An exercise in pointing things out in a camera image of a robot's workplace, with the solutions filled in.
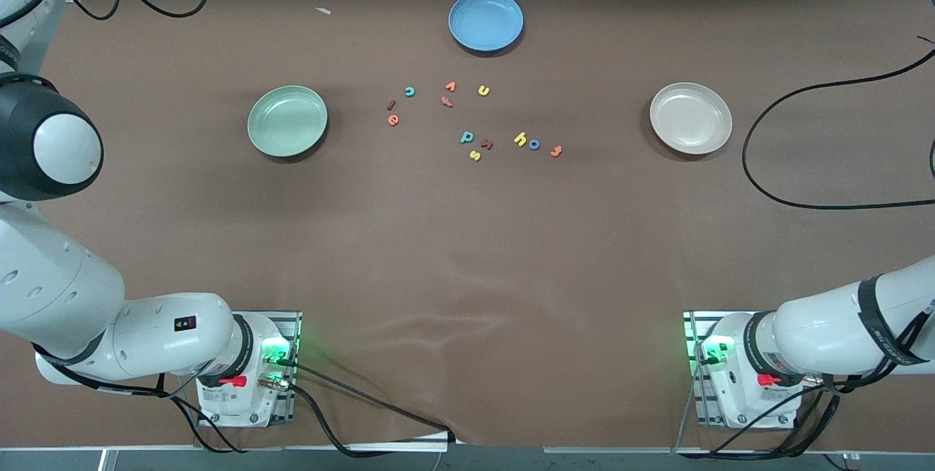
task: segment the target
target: white circular cap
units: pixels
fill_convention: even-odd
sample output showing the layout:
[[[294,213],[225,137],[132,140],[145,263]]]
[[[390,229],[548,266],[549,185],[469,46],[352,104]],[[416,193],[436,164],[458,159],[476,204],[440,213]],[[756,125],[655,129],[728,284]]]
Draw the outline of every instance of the white circular cap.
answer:
[[[667,85],[652,99],[649,115],[662,142],[684,153],[710,153],[730,137],[728,105],[703,85]]]
[[[33,155],[53,181],[77,185],[88,180],[101,163],[101,140],[80,116],[51,115],[36,130]]]

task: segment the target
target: green plate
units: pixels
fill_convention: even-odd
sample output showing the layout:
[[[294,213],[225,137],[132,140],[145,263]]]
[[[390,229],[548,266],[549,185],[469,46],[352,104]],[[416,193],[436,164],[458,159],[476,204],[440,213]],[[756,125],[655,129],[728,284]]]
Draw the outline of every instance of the green plate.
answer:
[[[260,98],[247,118],[247,135],[264,154],[291,157],[321,139],[328,109],[311,89],[285,85]]]

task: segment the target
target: black label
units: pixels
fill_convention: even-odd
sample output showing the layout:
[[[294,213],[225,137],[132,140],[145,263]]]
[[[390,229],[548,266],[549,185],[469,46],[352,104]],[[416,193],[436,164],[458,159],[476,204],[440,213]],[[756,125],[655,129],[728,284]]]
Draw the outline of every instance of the black label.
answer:
[[[175,319],[175,332],[191,331],[198,326],[194,315],[187,315],[185,318]]]

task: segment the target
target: white plate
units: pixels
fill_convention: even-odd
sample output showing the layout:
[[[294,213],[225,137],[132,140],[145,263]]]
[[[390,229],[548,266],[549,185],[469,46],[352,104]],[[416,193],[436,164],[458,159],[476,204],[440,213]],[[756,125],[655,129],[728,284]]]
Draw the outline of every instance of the white plate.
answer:
[[[724,99],[691,82],[667,85],[652,98],[652,129],[670,148],[701,155],[720,148],[730,137],[730,110]]]

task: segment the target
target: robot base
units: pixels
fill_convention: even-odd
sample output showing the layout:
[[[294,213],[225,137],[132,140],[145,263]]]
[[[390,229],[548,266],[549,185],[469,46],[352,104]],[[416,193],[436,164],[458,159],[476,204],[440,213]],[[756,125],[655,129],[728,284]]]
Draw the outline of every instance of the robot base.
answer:
[[[698,355],[719,360],[717,364],[704,365],[702,374],[711,377],[724,425],[734,429],[745,427],[778,402],[802,391],[801,384],[779,387],[758,383],[757,371],[747,360],[744,349],[744,328],[750,318],[744,312],[725,315],[698,347]],[[800,397],[789,401],[754,424],[754,428],[791,429],[799,405]]]
[[[201,411],[219,427],[267,427],[287,424],[293,417],[291,394],[260,387],[259,378],[283,378],[294,381],[294,369],[266,361],[277,355],[297,359],[301,312],[238,312],[253,331],[253,351],[243,387],[225,383],[208,388],[197,382]],[[206,421],[199,425],[207,426]]]

